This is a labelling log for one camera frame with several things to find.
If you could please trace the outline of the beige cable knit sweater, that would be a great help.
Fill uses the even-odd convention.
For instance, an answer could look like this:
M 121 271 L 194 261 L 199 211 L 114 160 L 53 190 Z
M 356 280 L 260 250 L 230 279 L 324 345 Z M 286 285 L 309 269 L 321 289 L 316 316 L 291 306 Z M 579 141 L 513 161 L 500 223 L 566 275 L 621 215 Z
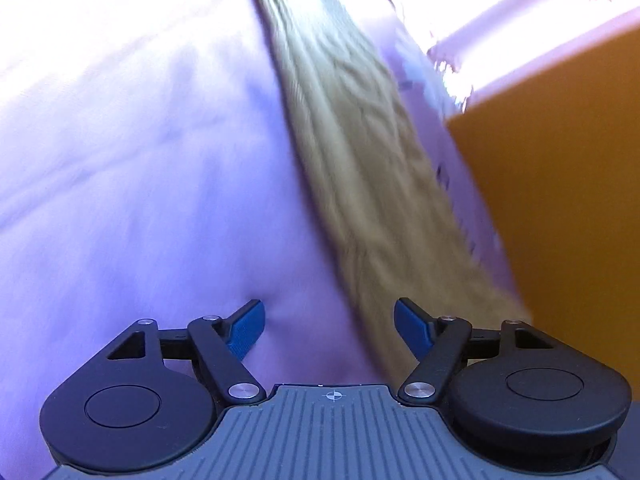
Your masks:
M 340 0 L 257 0 L 296 151 L 350 302 L 384 376 L 416 367 L 401 297 L 483 328 L 519 318 L 472 256 L 398 84 Z

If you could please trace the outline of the orange headboard panel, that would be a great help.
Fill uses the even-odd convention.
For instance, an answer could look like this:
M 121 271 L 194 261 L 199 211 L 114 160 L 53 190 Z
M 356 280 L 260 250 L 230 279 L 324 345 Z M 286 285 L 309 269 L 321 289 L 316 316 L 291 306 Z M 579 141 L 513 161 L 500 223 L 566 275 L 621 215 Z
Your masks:
M 454 118 L 535 325 L 639 381 L 639 34 Z

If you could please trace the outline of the pink bed sheet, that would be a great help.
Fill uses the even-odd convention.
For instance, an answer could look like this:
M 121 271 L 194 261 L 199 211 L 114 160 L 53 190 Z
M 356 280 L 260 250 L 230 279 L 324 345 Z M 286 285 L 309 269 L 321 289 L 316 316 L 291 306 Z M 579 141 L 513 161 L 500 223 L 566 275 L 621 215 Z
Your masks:
M 472 256 L 511 263 L 430 60 L 489 0 L 340 0 L 397 80 Z M 47 396 L 124 328 L 265 304 L 257 379 L 384 382 L 317 217 L 255 0 L 1 0 L 1 470 L 53 466 Z

